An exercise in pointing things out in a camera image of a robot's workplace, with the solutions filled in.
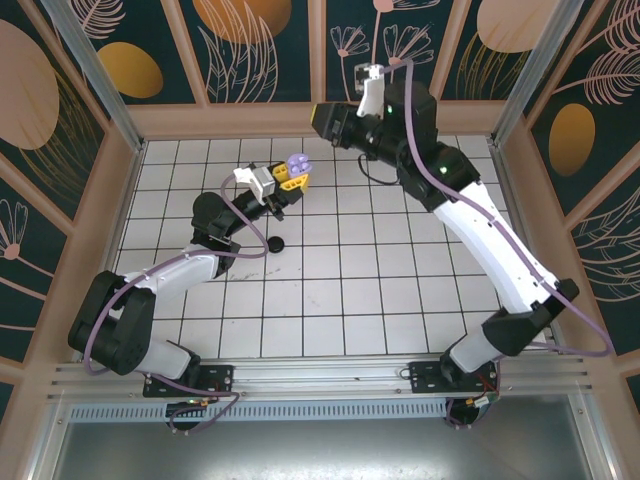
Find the white tile floor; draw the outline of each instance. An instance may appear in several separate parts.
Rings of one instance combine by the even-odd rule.
[[[471,158],[507,216],[485,138],[442,141]],[[283,222],[256,222],[285,250],[237,260],[224,277],[158,302],[155,338],[205,358],[442,352],[498,308],[488,278],[433,214],[400,187],[371,184],[356,152],[334,152],[319,138],[151,142],[116,271],[175,256],[191,239],[193,200],[238,164],[300,151],[314,165],[309,192]],[[380,162],[370,173],[394,179]],[[234,241],[245,250],[259,244],[249,229]]]

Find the black round puck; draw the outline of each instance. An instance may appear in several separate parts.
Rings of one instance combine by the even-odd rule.
[[[271,253],[280,253],[284,250],[284,240],[280,237],[270,237],[267,240],[267,244]]]

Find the flower illustration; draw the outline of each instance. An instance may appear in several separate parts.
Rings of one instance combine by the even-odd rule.
[[[27,228],[29,210],[16,202],[13,213],[6,199],[0,200],[0,258],[15,260],[20,256],[20,243]]]
[[[406,27],[398,37],[398,25],[384,29],[384,48],[387,51],[389,65],[395,65],[402,60],[410,58],[413,63],[419,65],[433,60],[433,49],[428,49],[431,44],[429,27]]]
[[[369,51],[369,43],[362,32],[362,27],[346,27],[344,32],[340,27],[333,27],[330,30],[331,41],[336,47],[338,56],[340,57],[340,67],[342,68],[342,84],[344,85],[344,93],[347,95],[347,101],[351,101],[349,88],[347,87],[347,76],[344,71],[344,59],[351,55],[360,55]]]
[[[373,6],[380,13],[389,13],[393,10],[419,10],[421,8],[433,7],[440,3],[440,0],[427,0],[411,2],[409,0],[373,0]]]

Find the black mounting plate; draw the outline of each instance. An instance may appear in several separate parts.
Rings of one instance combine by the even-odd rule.
[[[193,388],[211,392],[230,392],[233,387],[233,365],[200,365],[200,374]],[[173,388],[155,378],[146,378],[142,396],[145,398],[200,397]]]
[[[458,385],[452,385],[440,373],[439,360],[409,364],[409,381],[413,393],[482,393],[484,385],[478,375],[481,375],[493,388],[497,388],[495,373],[495,365],[489,362],[480,367],[477,372],[463,377]]]

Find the metal grate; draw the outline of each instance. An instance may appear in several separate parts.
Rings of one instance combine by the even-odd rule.
[[[164,422],[166,404],[80,404],[73,407],[70,423]],[[223,407],[189,412],[177,421],[209,419]],[[314,402],[239,403],[220,421],[371,420],[382,418],[444,417],[444,399],[353,400]]]

